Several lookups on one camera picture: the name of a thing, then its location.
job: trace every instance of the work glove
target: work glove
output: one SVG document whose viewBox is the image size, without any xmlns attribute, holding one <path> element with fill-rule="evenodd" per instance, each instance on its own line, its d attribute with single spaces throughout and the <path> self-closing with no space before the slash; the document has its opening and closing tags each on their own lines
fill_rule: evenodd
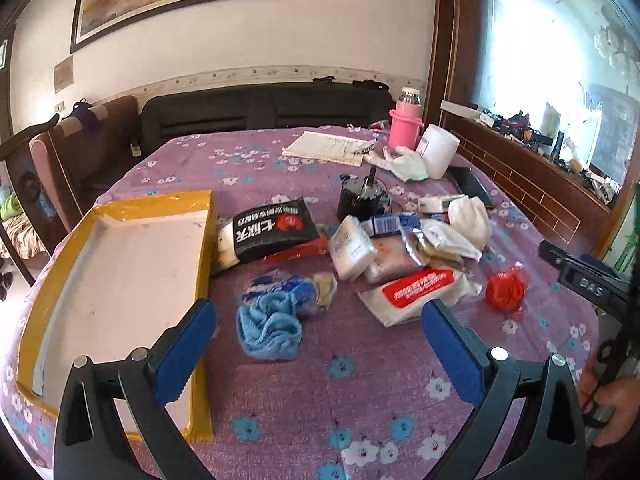
<svg viewBox="0 0 640 480">
<path fill-rule="evenodd" d="M 382 150 L 385 158 L 381 158 L 377 153 L 367 153 L 364 156 L 365 162 L 391 171 L 396 177 L 403 182 L 422 182 L 427 180 L 427 167 L 422 161 L 422 157 L 405 146 L 397 146 L 396 152 L 399 153 L 398 158 L 393 158 L 391 150 L 385 146 Z"/>
</svg>

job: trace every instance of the black snack bag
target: black snack bag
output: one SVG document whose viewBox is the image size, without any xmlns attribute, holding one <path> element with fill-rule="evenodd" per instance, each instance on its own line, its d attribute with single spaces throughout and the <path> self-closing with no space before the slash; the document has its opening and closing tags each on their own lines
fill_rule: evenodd
<svg viewBox="0 0 640 480">
<path fill-rule="evenodd" d="M 302 197 L 248 209 L 234 216 L 234 251 L 245 264 L 319 238 Z"/>
</svg>

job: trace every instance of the purple floral tablecloth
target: purple floral tablecloth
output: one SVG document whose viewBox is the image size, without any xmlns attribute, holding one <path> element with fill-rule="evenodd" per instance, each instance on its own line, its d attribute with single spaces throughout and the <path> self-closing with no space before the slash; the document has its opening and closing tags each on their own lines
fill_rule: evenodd
<svg viewBox="0 0 640 480">
<path fill-rule="evenodd" d="M 220 218 L 262 203 L 306 197 L 316 222 L 335 230 L 339 175 L 364 175 L 317 160 L 281 156 L 304 130 L 256 130 L 201 134 L 170 140 L 98 199 L 99 203 L 143 195 L 210 189 Z M 318 131 L 357 138 L 378 137 L 359 128 L 324 126 Z M 380 134 L 380 141 L 385 141 Z M 508 319 L 480 297 L 453 308 L 458 320 L 488 345 L 500 345 L 521 359 L 546 360 L 560 352 L 574 378 L 597 342 L 590 304 L 556 282 L 557 273 L 537 257 L 542 236 L 478 168 L 472 167 L 497 203 L 492 235 L 479 264 L 467 275 L 488 278 L 517 262 L 530 275 L 522 318 Z M 379 174 L 393 200 L 407 211 L 417 199 L 454 191 L 444 180 L 404 184 Z M 29 405 L 15 389 L 17 341 L 46 272 L 41 273 L 15 328 L 15 342 L 1 365 L 0 405 L 18 437 L 39 465 L 52 464 L 54 421 Z M 328 256 L 279 266 L 299 274 L 331 268 Z M 273 264 L 237 266 L 211 280 L 209 297 L 220 318 L 220 333 L 206 352 L 208 391 L 216 438 L 195 450 L 219 479 L 396 479 L 423 478 L 451 443 L 471 412 L 452 389 L 422 335 L 419 322 L 384 328 L 357 298 L 370 288 L 363 279 L 340 282 L 330 310 L 303 322 L 299 356 L 289 363 L 258 362 L 236 339 L 236 297 L 246 282 Z M 508 417 L 482 474 L 495 469 L 513 433 L 518 413 Z M 156 470 L 140 444 L 141 464 Z"/>
</svg>

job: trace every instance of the window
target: window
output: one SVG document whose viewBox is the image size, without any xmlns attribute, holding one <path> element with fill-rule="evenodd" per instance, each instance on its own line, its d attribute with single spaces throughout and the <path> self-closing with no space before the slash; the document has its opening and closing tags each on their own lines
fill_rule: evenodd
<svg viewBox="0 0 640 480">
<path fill-rule="evenodd" d="M 4 40 L 2 44 L 0 44 L 0 70 L 4 68 L 4 65 L 6 63 L 6 49 L 8 43 L 9 40 Z"/>
<path fill-rule="evenodd" d="M 610 1 L 489 0 L 486 22 L 479 104 L 528 112 L 542 130 L 556 110 L 561 158 L 621 185 L 640 116 L 640 52 Z"/>
</svg>

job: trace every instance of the silver screw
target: silver screw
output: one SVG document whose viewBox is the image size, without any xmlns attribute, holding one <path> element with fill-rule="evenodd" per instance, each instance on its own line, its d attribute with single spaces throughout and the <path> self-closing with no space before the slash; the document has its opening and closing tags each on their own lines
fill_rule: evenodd
<svg viewBox="0 0 640 480">
<path fill-rule="evenodd" d="M 491 357 L 493 357 L 496 361 L 506 361 L 507 357 L 509 357 L 509 353 L 499 346 L 491 348 Z"/>
<path fill-rule="evenodd" d="M 553 354 L 551 356 L 551 362 L 556 366 L 564 366 L 566 364 L 566 359 L 560 354 Z"/>
<path fill-rule="evenodd" d="M 131 358 L 134 361 L 142 361 L 142 359 L 144 359 L 146 356 L 148 355 L 148 352 L 146 351 L 146 348 L 136 348 L 133 352 L 131 352 Z"/>
<path fill-rule="evenodd" d="M 80 357 L 76 357 L 76 359 L 74 360 L 74 367 L 75 368 L 82 368 L 85 364 L 87 364 L 88 359 L 86 358 L 86 355 L 81 355 Z"/>
</svg>

